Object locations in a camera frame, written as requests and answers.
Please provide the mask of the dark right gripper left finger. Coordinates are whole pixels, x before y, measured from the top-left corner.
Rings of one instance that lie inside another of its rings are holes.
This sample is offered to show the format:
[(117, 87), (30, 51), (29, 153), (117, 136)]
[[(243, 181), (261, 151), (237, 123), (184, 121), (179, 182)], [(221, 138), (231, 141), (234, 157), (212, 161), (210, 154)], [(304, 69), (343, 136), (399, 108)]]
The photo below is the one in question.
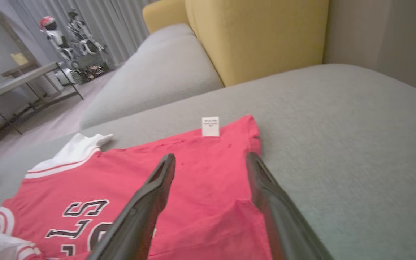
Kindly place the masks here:
[(88, 260), (148, 258), (157, 218), (168, 201), (175, 167), (175, 155), (166, 154), (89, 254)]

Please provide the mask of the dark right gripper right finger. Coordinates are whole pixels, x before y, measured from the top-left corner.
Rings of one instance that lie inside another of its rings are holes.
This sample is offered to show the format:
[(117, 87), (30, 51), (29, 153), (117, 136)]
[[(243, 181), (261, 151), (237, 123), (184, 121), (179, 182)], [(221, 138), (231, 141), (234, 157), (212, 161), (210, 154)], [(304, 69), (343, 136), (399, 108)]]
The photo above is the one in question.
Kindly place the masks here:
[(252, 202), (264, 216), (274, 260), (332, 260), (290, 196), (282, 189), (261, 157), (246, 157)]

